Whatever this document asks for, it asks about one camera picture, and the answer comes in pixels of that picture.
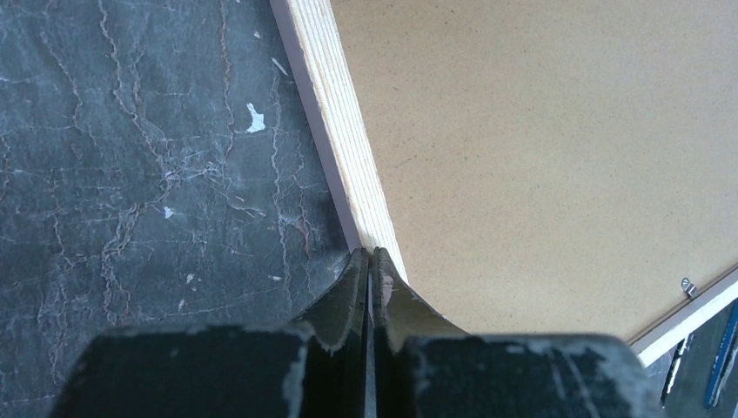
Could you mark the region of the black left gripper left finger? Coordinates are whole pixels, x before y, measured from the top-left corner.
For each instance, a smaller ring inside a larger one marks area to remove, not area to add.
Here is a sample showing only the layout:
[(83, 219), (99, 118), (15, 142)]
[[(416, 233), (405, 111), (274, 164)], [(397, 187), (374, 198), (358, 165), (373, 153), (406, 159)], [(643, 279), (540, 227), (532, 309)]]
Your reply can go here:
[(369, 254), (283, 324), (120, 327), (78, 359), (54, 417), (361, 417)]

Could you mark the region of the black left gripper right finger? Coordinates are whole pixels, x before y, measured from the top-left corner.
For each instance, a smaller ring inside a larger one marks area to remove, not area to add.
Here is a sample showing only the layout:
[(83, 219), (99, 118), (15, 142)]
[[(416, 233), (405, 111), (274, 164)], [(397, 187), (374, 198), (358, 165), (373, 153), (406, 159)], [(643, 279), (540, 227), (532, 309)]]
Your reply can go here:
[(381, 417), (661, 417), (632, 350), (604, 334), (470, 334), (370, 261)]

